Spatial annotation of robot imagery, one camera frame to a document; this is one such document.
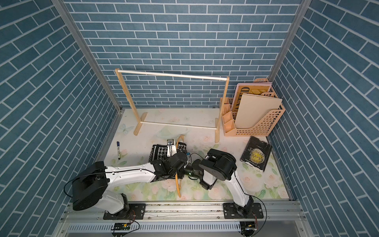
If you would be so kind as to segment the black white houndstooth scarf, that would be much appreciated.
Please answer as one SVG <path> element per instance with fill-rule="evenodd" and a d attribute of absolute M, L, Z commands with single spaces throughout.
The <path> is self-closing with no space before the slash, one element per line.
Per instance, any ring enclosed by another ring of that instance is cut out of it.
<path fill-rule="evenodd" d="M 176 149 L 177 152 L 184 152 L 187 153 L 187 145 L 186 143 L 179 142 L 178 148 Z M 167 160 L 167 146 L 164 145 L 153 145 L 150 156 L 149 156 L 149 162 L 155 161 L 155 160 Z"/>

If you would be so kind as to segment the orange wooden clothes hanger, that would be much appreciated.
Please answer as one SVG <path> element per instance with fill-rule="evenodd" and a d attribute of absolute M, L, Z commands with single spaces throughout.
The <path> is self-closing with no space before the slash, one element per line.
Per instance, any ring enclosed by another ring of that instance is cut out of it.
<path fill-rule="evenodd" d="M 177 142 L 176 142 L 176 149 L 178 149 L 178 146 L 179 146 L 179 142 L 182 140 L 184 141 L 184 135 L 180 135 L 179 138 L 177 139 Z M 177 193 L 178 193 L 178 196 L 181 197 L 181 193 L 180 193 L 180 184 L 179 184 L 179 179 L 178 179 L 178 173 L 175 174 L 175 182 L 176 182 L 176 189 L 177 189 Z"/>

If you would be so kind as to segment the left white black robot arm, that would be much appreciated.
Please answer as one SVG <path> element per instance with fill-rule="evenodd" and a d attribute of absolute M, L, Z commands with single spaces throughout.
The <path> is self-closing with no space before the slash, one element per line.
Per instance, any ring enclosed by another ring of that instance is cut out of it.
<path fill-rule="evenodd" d="M 167 180 L 174 177 L 187 161 L 186 154 L 178 152 L 165 161 L 155 160 L 140 166 L 114 167 L 95 162 L 72 181 L 73 210 L 82 211 L 94 206 L 106 211 L 111 219 L 128 219 L 127 197 L 113 192 L 114 187 Z"/>

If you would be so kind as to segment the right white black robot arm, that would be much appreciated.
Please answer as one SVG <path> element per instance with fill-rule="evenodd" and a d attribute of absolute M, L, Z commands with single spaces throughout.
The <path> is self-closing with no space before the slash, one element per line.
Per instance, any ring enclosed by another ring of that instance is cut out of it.
<path fill-rule="evenodd" d="M 234 208 L 239 216 L 251 218 L 254 200 L 245 193 L 237 175 L 236 159 L 233 155 L 210 149 L 204 159 L 198 159 L 184 168 L 185 175 L 198 179 L 199 184 L 206 190 L 211 190 L 216 181 L 223 181 L 234 201 Z"/>

